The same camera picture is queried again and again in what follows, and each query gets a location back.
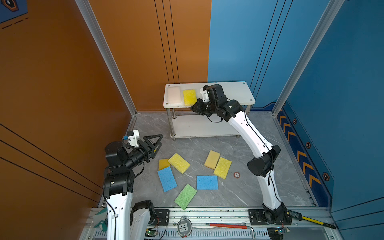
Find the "yellow foam sponge front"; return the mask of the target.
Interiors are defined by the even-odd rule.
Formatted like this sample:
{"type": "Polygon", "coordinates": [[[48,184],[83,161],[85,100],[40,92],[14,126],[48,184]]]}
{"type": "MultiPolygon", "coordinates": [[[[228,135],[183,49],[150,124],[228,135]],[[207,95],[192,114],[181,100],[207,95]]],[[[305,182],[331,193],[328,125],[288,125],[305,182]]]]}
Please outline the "yellow foam sponge front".
{"type": "Polygon", "coordinates": [[[184,104],[191,107],[197,102],[196,90],[183,90],[184,104]]]}

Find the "white foam sponge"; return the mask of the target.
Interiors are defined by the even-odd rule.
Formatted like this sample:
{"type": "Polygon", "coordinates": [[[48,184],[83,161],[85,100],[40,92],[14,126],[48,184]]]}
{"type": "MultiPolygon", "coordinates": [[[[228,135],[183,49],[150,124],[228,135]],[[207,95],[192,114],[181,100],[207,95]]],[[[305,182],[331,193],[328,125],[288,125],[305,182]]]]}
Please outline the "white foam sponge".
{"type": "Polygon", "coordinates": [[[180,105],[182,103],[180,87],[167,88],[166,100],[168,105],[180,105]]]}

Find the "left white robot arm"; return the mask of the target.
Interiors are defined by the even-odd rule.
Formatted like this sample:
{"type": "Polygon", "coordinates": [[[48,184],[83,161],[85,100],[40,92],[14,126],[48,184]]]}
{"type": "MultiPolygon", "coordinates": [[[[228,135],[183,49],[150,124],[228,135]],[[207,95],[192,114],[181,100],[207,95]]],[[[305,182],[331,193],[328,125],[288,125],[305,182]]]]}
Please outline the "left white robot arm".
{"type": "Polygon", "coordinates": [[[144,136],[130,131],[128,143],[115,141],[105,147],[108,168],[103,184],[107,204],[109,240],[143,240],[146,229],[157,218],[152,201],[132,205],[134,168],[154,159],[162,146],[163,135],[144,136]]]}

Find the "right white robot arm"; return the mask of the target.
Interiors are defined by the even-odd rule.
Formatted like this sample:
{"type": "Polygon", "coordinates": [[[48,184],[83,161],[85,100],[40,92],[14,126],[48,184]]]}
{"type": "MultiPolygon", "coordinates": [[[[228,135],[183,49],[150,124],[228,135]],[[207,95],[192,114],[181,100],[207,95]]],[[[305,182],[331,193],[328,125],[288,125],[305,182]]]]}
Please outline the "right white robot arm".
{"type": "Polygon", "coordinates": [[[221,85],[205,85],[201,93],[203,98],[197,99],[191,110],[207,117],[218,115],[240,134],[254,155],[247,166],[257,177],[262,191],[264,221],[270,225],[290,225],[292,217],[278,194],[274,177],[275,161],[281,148],[272,145],[263,137],[242,105],[237,100],[229,100],[221,85]]]}

